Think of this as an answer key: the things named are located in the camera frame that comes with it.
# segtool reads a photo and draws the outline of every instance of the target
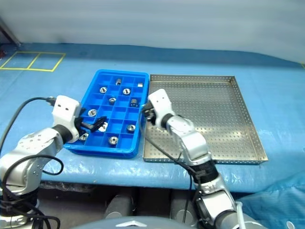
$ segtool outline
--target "metal nut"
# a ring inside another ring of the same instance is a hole
[[[90,117],[94,117],[96,116],[97,111],[95,109],[91,109],[90,111],[88,111],[88,116]]]
[[[109,101],[109,104],[110,104],[110,105],[113,105],[114,102],[116,101],[116,98],[114,98],[114,97],[113,97],[113,98],[110,98],[108,101]]]
[[[135,131],[135,125],[132,125],[132,124],[131,124],[131,125],[128,125],[128,126],[127,126],[127,131],[128,131],[128,132],[134,132],[134,131]]]
[[[130,94],[130,89],[129,88],[123,89],[123,94],[124,95],[129,95]]]
[[[107,127],[108,127],[108,123],[107,123],[107,122],[104,122],[104,124],[99,128],[99,131],[105,132],[106,129],[107,129]]]
[[[89,134],[85,133],[85,134],[81,135],[78,139],[81,140],[81,141],[86,141],[88,136],[89,136]]]
[[[121,85],[121,83],[122,83],[122,79],[117,79],[117,80],[115,81],[115,85]]]
[[[118,141],[119,141],[119,139],[116,136],[112,136],[108,139],[108,142],[110,145],[116,145],[116,144],[118,144]]]
[[[138,105],[138,100],[137,99],[132,99],[131,101],[130,101],[130,106],[131,107],[138,107],[139,105]]]
[[[101,87],[100,88],[100,93],[105,94],[107,91],[107,87]]]

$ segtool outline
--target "stainless steel tray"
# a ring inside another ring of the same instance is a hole
[[[151,75],[149,93],[160,88],[168,93],[176,114],[193,121],[217,163],[268,160],[234,76]],[[179,147],[166,131],[147,124],[146,134],[173,157],[179,156]],[[170,161],[147,141],[143,158]]]

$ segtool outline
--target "blue plastic tray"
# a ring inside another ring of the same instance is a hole
[[[117,79],[121,79],[120,85],[115,85]],[[130,158],[138,153],[139,124],[138,116],[140,107],[147,100],[149,75],[138,72],[123,72],[114,70],[98,70],[85,94],[81,104],[86,111],[81,115],[83,121],[93,124],[99,117],[106,116],[108,127],[105,132],[97,130],[94,133],[86,130],[89,134],[86,141],[77,140],[65,147],[76,154],[113,156]],[[106,93],[100,93],[101,87],[107,87]],[[131,93],[124,95],[123,89],[129,88]],[[109,99],[116,98],[113,105]],[[138,107],[130,107],[132,99],[137,99]],[[88,111],[95,109],[95,117],[88,116]],[[127,131],[128,125],[135,125],[133,133]],[[111,136],[118,137],[117,145],[111,145],[108,139]]]

